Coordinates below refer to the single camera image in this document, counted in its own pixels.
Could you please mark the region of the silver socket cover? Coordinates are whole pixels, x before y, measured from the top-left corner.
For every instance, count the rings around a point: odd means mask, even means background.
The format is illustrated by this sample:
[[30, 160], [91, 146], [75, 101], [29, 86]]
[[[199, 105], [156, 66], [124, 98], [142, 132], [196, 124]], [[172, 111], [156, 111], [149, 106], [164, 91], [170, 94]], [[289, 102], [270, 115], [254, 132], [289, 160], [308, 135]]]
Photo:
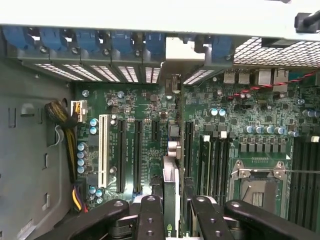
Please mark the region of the silver socket cover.
[[234, 180], [249, 178], [276, 178], [283, 180], [287, 170], [285, 164], [279, 161], [274, 167], [245, 167], [241, 160], [237, 160], [230, 173], [230, 177]]

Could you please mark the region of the white power connector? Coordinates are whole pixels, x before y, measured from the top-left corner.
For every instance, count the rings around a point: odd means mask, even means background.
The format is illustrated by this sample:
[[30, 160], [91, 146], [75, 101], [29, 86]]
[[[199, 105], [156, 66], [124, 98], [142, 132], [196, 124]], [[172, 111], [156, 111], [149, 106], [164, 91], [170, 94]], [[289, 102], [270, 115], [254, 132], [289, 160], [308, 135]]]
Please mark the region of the white power connector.
[[77, 116], [78, 123], [87, 122], [88, 103], [86, 100], [72, 100], [70, 102], [71, 116]]

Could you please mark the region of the green motherboard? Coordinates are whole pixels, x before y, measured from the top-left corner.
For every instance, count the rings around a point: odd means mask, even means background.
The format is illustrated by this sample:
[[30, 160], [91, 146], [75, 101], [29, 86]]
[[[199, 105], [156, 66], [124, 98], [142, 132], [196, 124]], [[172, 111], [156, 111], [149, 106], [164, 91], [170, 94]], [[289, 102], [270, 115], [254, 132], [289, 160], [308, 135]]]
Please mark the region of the green motherboard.
[[[287, 92], [273, 92], [273, 87], [249, 89], [239, 84], [225, 84], [220, 75], [199, 85], [184, 89], [185, 122], [192, 121], [191, 176], [185, 176], [183, 196], [187, 194], [213, 197], [215, 140], [220, 141], [218, 201], [221, 185], [221, 139], [230, 134], [230, 168], [236, 158], [290, 159], [293, 166], [295, 138], [300, 138], [300, 167], [303, 142], [309, 143], [309, 168], [313, 170], [312, 152], [320, 142], [320, 71], [289, 71]], [[85, 208], [91, 210], [115, 198], [132, 202], [136, 197], [158, 193], [164, 196], [163, 157], [167, 153], [168, 120], [174, 99], [166, 96], [158, 85], [125, 85], [82, 83], [76, 89], [80, 100], [87, 101], [87, 121], [77, 128], [77, 173], [79, 192]], [[109, 180], [106, 188], [98, 187], [99, 115], [110, 115]], [[117, 192], [118, 120], [126, 121], [125, 189]], [[141, 192], [134, 192], [135, 120], [143, 122]], [[152, 120], [160, 123], [160, 140], [152, 141]], [[290, 177], [287, 217], [291, 221], [292, 172]], [[305, 228], [312, 230], [313, 174], [308, 174], [305, 191]], [[296, 223], [301, 224], [301, 173], [298, 182]]]

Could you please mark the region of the short expansion slot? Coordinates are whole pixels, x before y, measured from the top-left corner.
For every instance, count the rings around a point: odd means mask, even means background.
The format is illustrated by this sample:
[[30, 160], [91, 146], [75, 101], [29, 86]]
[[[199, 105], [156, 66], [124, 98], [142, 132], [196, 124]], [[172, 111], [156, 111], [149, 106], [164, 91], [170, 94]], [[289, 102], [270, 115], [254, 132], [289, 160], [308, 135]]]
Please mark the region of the short expansion slot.
[[158, 142], [161, 138], [160, 122], [158, 120], [152, 120], [151, 122], [151, 140]]

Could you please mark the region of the silver USB port block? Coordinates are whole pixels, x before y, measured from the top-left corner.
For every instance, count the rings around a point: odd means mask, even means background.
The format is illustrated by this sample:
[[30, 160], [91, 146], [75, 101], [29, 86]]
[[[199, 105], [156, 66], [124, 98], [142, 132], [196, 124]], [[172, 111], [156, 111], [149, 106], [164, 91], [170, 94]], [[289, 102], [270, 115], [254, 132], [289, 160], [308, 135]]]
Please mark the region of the silver USB port block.
[[240, 69], [238, 71], [238, 83], [241, 85], [250, 84], [250, 71], [248, 69]]
[[235, 84], [236, 72], [234, 69], [228, 69], [224, 71], [223, 82], [225, 84]]

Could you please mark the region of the perforated slot cover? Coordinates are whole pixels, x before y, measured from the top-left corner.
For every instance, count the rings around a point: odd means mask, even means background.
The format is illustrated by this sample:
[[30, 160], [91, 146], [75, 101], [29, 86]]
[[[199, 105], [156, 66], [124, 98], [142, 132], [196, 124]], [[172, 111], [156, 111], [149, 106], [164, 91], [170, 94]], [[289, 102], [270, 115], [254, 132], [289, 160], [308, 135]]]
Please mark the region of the perforated slot cover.
[[52, 65], [50, 63], [34, 63], [34, 65], [37, 66], [37, 67], [40, 67], [40, 68], [42, 68], [44, 70], [47, 70], [47, 71], [49, 71], [51, 73], [58, 74], [58, 75], [60, 75], [62, 77], [65, 77], [65, 78], [67, 78], [69, 80], [72, 80], [72, 81], [84, 81], [83, 78], [81, 78], [79, 76], [76, 76], [74, 74], [71, 74], [71, 73], [69, 73], [69, 72], [67, 72], [65, 70], [62, 70], [62, 69], [60, 69], [60, 68], [58, 68], [58, 67], [56, 67], [56, 66], [54, 66], [54, 65]]
[[86, 70], [84, 67], [78, 64], [63, 64], [64, 68], [68, 69], [66, 77], [73, 81], [91, 81], [91, 82], [102, 82], [103, 80]]
[[106, 78], [109, 82], [120, 83], [120, 79], [107, 67], [104, 65], [91, 65], [90, 66], [97, 73]]
[[214, 72], [215, 72], [214, 70], [200, 69], [196, 73], [194, 73], [192, 76], [188, 77], [183, 82], [183, 84], [188, 86], [194, 85], [198, 83], [200, 80], [203, 80], [204, 78], [213, 74]]
[[160, 67], [146, 67], [145, 68], [145, 82], [147, 84], [156, 84], [161, 72]]
[[137, 84], [139, 83], [139, 78], [137, 76], [136, 70], [133, 66], [117, 66], [119, 76], [127, 83]]

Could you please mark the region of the black RAM slot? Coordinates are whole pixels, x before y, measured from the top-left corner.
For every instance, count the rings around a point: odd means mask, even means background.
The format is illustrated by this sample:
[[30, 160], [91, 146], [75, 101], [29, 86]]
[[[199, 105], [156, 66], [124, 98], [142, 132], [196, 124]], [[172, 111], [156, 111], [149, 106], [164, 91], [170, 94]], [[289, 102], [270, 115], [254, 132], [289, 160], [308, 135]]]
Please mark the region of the black RAM slot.
[[214, 159], [213, 159], [213, 175], [212, 175], [212, 196], [218, 202], [219, 197], [219, 169], [220, 169], [220, 139], [214, 138]]
[[227, 201], [228, 198], [228, 181], [229, 181], [229, 161], [230, 161], [230, 133], [227, 134], [227, 138], [225, 140], [225, 182], [224, 182], [224, 202]]
[[224, 180], [225, 180], [225, 138], [221, 139], [221, 163], [220, 163], [220, 203], [224, 202]]
[[[312, 163], [313, 170], [320, 172], [320, 142], [314, 144], [314, 150], [312, 151]], [[318, 219], [318, 205], [319, 205], [319, 192], [320, 192], [320, 173], [313, 174], [313, 200], [312, 200], [312, 225], [311, 229], [317, 231], [317, 219]]]
[[[303, 152], [301, 160], [301, 170], [307, 171], [309, 169], [309, 143], [303, 142]], [[305, 226], [305, 213], [306, 213], [306, 189], [308, 188], [308, 174], [301, 174], [301, 189], [300, 189], [300, 216], [301, 225]]]
[[[293, 159], [292, 159], [292, 170], [299, 170], [300, 169], [300, 156], [301, 156], [301, 140], [299, 137], [296, 137], [294, 139], [294, 146], [293, 146]], [[299, 206], [298, 204], [298, 183], [299, 183], [299, 173], [292, 173], [292, 181], [291, 181], [291, 221], [293, 223], [296, 223], [297, 220], [297, 207]]]

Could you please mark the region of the CPU socket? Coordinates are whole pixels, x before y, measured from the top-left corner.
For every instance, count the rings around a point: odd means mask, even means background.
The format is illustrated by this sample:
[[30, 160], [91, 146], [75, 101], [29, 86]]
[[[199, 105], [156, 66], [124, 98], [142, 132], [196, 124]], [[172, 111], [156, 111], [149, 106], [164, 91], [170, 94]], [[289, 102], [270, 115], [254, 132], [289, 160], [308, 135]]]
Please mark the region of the CPU socket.
[[262, 208], [282, 218], [288, 215], [290, 195], [290, 177], [287, 172], [284, 179], [277, 178], [231, 178], [231, 172], [237, 160], [241, 160], [245, 167], [273, 168], [278, 162], [283, 162], [285, 169], [290, 169], [291, 160], [287, 157], [250, 157], [234, 158], [230, 164], [230, 178], [228, 183], [227, 200], [242, 200], [256, 207]]

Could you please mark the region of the white PCI expansion slot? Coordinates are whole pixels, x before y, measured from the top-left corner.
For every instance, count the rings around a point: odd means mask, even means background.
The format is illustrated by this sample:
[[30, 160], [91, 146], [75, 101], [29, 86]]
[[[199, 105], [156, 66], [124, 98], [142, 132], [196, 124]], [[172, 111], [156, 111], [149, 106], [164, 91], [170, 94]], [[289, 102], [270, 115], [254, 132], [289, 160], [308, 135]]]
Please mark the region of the white PCI expansion slot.
[[110, 115], [100, 114], [98, 119], [98, 187], [109, 184]]

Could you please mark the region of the blue slot clip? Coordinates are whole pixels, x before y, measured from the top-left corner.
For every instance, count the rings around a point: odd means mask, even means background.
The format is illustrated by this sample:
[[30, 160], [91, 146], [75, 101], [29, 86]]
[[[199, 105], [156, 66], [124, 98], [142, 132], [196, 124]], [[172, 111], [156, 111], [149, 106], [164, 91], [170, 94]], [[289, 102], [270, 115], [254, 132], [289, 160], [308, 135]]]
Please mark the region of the blue slot clip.
[[126, 30], [114, 30], [111, 32], [112, 46], [122, 55], [133, 53], [132, 32]]
[[99, 32], [95, 29], [76, 29], [76, 41], [81, 53], [97, 53], [101, 50]]
[[153, 57], [161, 57], [165, 54], [166, 36], [160, 32], [147, 32], [145, 34], [145, 47]]
[[211, 59], [213, 61], [226, 60], [229, 61], [233, 55], [233, 40], [230, 36], [216, 35], [211, 41]]
[[29, 34], [27, 27], [5, 25], [2, 27], [2, 30], [6, 41], [17, 49], [27, 50], [35, 48], [35, 40]]
[[65, 52], [68, 50], [68, 41], [64, 37], [64, 31], [54, 27], [40, 27], [40, 40], [45, 47], [54, 51]]

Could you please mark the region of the thin socket locking lever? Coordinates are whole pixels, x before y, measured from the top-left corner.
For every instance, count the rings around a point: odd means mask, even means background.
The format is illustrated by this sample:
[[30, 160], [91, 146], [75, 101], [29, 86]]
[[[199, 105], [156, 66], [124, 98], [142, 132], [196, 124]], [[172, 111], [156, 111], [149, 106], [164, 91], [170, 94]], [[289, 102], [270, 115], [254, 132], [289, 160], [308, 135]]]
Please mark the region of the thin socket locking lever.
[[292, 170], [286, 169], [286, 173], [298, 173], [298, 174], [320, 174], [320, 170]]

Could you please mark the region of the long expansion slot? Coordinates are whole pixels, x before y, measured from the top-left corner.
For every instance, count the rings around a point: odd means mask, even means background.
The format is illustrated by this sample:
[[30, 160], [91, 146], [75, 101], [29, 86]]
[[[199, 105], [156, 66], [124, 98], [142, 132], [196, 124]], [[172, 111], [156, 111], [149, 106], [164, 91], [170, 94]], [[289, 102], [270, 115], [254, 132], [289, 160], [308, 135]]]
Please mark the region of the long expansion slot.
[[142, 143], [143, 143], [143, 121], [134, 121], [134, 144], [133, 144], [133, 192], [142, 191]]
[[185, 175], [190, 177], [192, 174], [192, 160], [193, 160], [193, 138], [194, 138], [194, 122], [185, 122], [184, 132], [184, 167]]
[[118, 193], [125, 191], [125, 176], [126, 176], [126, 132], [127, 126], [124, 119], [118, 120], [117, 133], [117, 147], [118, 147], [118, 161], [117, 161], [117, 184], [116, 190]]

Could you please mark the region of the large silver port block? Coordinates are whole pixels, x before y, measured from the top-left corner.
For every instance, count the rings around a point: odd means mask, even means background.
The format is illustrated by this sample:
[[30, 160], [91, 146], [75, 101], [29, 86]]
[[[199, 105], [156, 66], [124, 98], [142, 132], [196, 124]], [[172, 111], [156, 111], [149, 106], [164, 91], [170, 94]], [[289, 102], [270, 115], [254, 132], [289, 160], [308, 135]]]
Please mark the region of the large silver port block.
[[272, 70], [271, 69], [260, 69], [257, 73], [257, 85], [271, 85], [272, 84]]
[[289, 71], [284, 69], [277, 69], [274, 71], [273, 77], [273, 92], [286, 93], [288, 90], [288, 85], [286, 84], [286, 82], [289, 79]]

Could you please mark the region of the open PC case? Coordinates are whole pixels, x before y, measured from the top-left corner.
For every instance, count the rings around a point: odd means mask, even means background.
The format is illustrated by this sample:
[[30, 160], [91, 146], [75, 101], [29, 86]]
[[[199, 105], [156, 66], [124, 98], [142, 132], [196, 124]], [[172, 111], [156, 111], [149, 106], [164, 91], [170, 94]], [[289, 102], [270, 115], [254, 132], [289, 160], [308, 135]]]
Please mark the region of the open PC case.
[[[163, 33], [165, 48], [168, 37], [178, 37], [194, 42], [195, 52], [204, 54], [202, 69], [213, 70], [214, 73], [187, 87], [224, 76], [225, 70], [234, 70], [236, 73], [239, 70], [249, 70], [251, 73], [269, 69], [271, 72], [286, 70], [318, 73], [320, 30], [317, 33], [296, 33], [294, 27], [298, 13], [312, 14], [318, 10], [320, 0], [0, 0], [0, 58], [20, 63], [30, 71], [65, 82], [71, 94], [70, 100], [53, 100], [44, 106], [46, 117], [54, 123], [56, 130], [62, 131], [70, 181], [71, 208], [51, 230], [108, 201], [127, 201], [113, 198], [89, 210], [83, 202], [77, 170], [77, 133], [80, 123], [76, 115], [71, 116], [71, 101], [80, 100], [76, 95], [79, 85], [157, 85], [165, 91], [162, 64], [166, 60], [166, 49], [163, 56], [151, 56], [146, 48], [146, 33], [149, 32]], [[5, 39], [3, 26], [27, 27], [34, 39], [35, 48], [19, 49], [9, 44]], [[44, 46], [40, 39], [41, 27], [63, 29], [67, 51], [55, 51]], [[97, 30], [100, 51], [81, 53], [76, 39], [77, 29]], [[113, 48], [112, 31], [132, 32], [133, 53], [121, 54]], [[214, 36], [232, 38], [231, 60], [212, 60]], [[70, 80], [34, 64], [52, 64], [66, 72], [69, 70], [63, 64], [76, 64], [103, 81]], [[108, 81], [93, 70], [91, 65], [108, 67], [120, 82]], [[117, 66], [133, 66], [139, 83], [125, 82], [119, 76]], [[146, 83], [146, 67], [160, 68], [157, 83]], [[139, 195], [133, 201], [127, 201], [129, 217], [117, 220], [109, 233], [99, 240], [133, 240], [133, 224], [140, 212], [141, 200], [146, 196], [160, 198], [164, 221], [164, 197], [158, 193]], [[208, 197], [221, 208], [226, 203], [218, 204], [208, 195], [183, 195], [183, 235], [178, 240], [202, 240], [194, 231], [191, 208], [194, 196]]]

